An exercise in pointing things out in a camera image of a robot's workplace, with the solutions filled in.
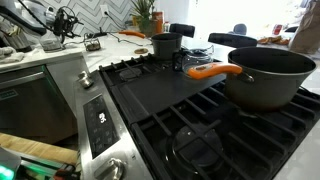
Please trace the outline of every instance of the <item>green light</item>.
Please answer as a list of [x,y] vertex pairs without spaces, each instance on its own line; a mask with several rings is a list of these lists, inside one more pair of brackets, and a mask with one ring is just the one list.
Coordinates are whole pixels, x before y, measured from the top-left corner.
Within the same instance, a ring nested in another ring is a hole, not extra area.
[[12,180],[14,172],[4,166],[0,166],[0,180]]

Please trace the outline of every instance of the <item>digital display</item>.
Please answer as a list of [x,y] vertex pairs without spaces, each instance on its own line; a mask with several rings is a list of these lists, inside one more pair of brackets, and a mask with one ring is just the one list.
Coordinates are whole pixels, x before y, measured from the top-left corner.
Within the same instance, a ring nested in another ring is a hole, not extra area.
[[85,104],[83,108],[94,159],[115,144],[119,137],[102,95]]

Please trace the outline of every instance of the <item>backsplash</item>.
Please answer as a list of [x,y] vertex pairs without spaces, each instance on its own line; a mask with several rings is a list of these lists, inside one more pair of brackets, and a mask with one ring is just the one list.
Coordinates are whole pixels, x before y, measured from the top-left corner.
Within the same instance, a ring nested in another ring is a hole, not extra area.
[[131,0],[39,0],[44,6],[55,9],[62,6],[71,8],[84,25],[75,25],[74,33],[98,32],[99,27],[104,31],[119,31],[119,28],[110,18],[102,17],[100,5],[107,4],[110,16],[120,25],[131,19],[133,7]]

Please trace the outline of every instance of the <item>chair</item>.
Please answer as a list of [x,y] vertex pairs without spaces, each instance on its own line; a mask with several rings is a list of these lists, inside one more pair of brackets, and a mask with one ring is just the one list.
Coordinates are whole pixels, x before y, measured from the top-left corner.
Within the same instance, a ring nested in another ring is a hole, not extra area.
[[296,32],[297,29],[298,29],[298,26],[289,27],[284,32]]
[[175,23],[170,25],[169,32],[175,32],[193,38],[195,29],[194,26]]
[[234,48],[257,46],[258,44],[258,41],[254,38],[226,33],[211,33],[208,41]]
[[247,26],[245,24],[236,24],[233,28],[233,32],[235,34],[246,35],[247,34]]

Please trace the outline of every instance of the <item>dishwasher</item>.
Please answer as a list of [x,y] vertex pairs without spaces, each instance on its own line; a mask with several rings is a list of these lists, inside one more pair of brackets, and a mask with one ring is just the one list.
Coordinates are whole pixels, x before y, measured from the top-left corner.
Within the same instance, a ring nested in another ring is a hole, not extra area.
[[76,118],[45,65],[0,74],[0,133],[54,144]]

